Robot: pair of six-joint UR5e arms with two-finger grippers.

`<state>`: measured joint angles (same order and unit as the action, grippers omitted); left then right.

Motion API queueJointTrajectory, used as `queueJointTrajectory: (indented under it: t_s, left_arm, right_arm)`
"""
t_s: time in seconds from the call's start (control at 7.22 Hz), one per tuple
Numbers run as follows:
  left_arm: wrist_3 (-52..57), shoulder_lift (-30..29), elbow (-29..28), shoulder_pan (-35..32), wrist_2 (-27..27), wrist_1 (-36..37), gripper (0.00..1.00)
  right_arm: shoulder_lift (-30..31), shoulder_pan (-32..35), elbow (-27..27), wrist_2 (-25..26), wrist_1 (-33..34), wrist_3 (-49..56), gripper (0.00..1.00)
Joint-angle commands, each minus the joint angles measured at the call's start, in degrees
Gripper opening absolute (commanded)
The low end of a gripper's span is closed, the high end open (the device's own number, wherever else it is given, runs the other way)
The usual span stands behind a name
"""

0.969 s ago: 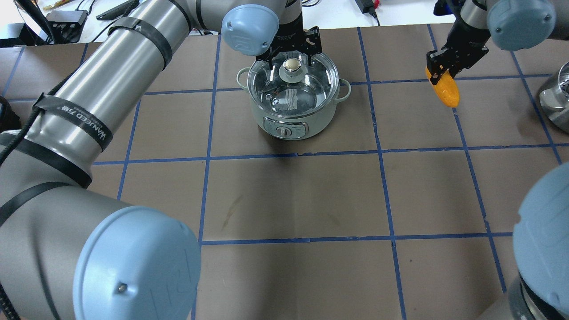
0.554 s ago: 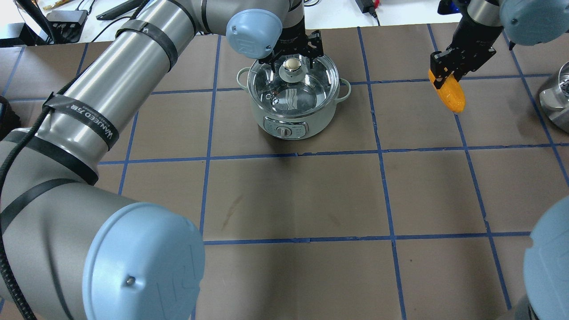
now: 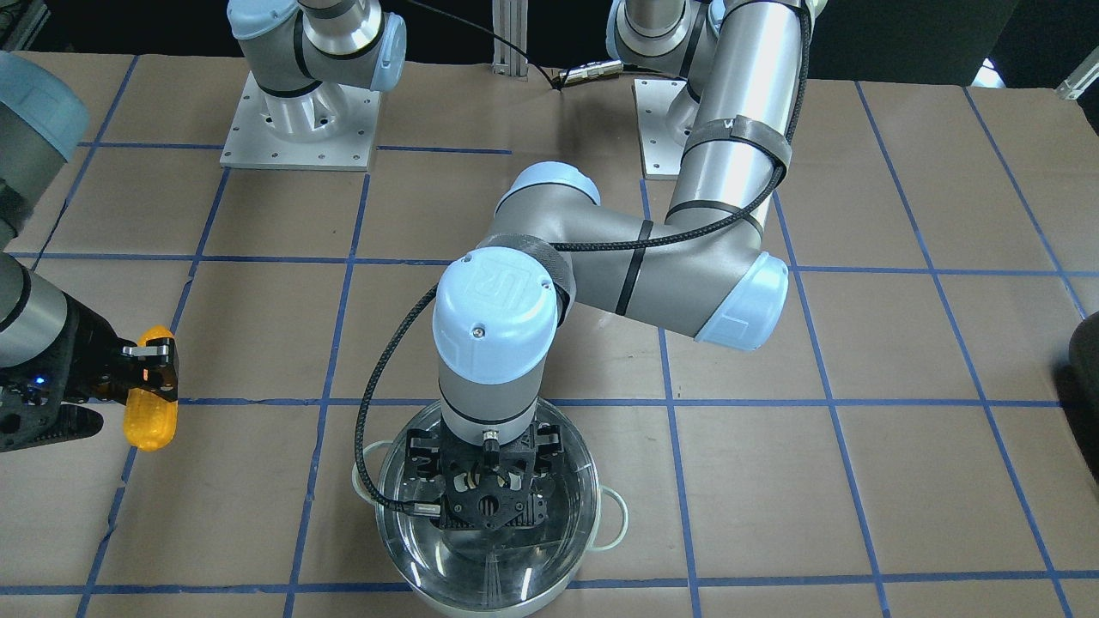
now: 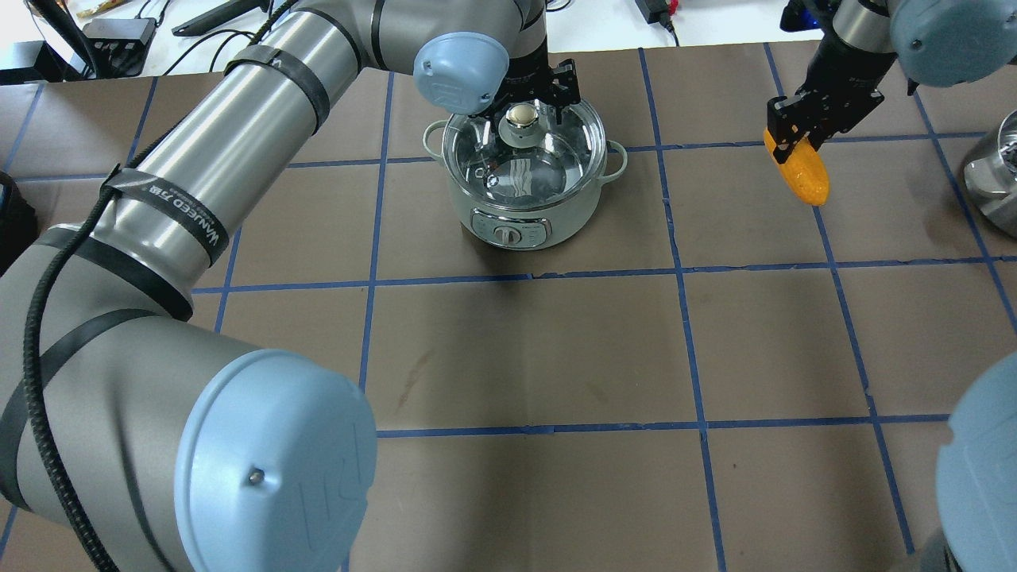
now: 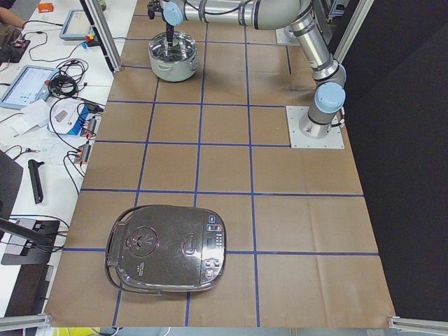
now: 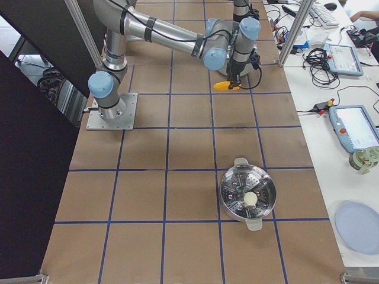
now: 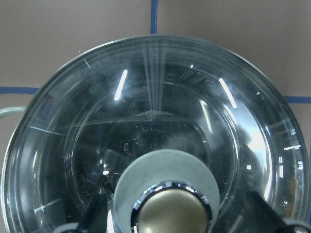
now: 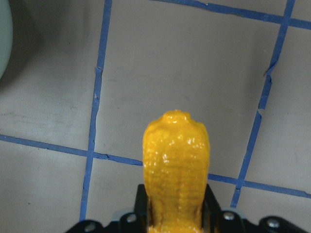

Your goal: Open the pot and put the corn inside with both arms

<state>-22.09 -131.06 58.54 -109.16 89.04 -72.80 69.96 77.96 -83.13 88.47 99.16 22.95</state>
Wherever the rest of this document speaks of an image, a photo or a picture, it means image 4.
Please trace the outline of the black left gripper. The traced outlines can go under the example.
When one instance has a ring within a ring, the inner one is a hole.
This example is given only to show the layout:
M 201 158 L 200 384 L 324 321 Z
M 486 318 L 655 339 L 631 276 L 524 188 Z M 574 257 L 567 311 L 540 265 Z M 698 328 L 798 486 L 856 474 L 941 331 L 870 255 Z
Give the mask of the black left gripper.
M 559 65 L 549 63 L 548 51 L 538 48 L 533 53 L 508 61 L 508 72 L 501 81 L 493 101 L 486 102 L 471 118 L 493 120 L 516 102 L 541 102 L 562 111 L 580 102 L 580 85 L 573 59 Z

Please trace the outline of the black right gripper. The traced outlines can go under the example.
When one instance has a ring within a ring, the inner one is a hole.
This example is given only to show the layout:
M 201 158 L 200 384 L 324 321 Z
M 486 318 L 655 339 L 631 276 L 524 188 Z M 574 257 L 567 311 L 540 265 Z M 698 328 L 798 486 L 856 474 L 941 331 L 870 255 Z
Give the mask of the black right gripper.
M 767 102 L 766 145 L 777 165 L 785 165 L 803 138 L 820 148 L 857 126 L 885 101 L 878 85 L 896 59 L 893 52 L 872 53 L 827 33 L 803 84 L 791 97 Z

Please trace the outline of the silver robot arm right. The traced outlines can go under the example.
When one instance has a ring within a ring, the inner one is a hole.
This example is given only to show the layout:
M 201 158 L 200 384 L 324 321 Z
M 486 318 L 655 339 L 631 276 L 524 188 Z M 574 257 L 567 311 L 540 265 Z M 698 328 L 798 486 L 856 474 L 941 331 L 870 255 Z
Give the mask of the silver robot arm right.
M 908 90 L 984 79 L 1015 60 L 1013 1 L 788 1 L 779 26 L 821 30 L 802 85 L 767 104 L 775 162 L 848 133 L 884 101 L 895 64 Z

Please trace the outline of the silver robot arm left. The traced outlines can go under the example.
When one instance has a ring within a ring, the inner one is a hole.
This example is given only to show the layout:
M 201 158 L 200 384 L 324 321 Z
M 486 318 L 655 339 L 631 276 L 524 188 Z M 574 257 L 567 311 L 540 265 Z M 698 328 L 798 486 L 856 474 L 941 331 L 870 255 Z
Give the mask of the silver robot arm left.
M 289 1 L 196 105 L 2 272 L 2 500 L 102 571 L 338 571 L 377 425 L 357 379 L 195 325 L 363 73 L 483 116 L 555 91 L 543 1 Z

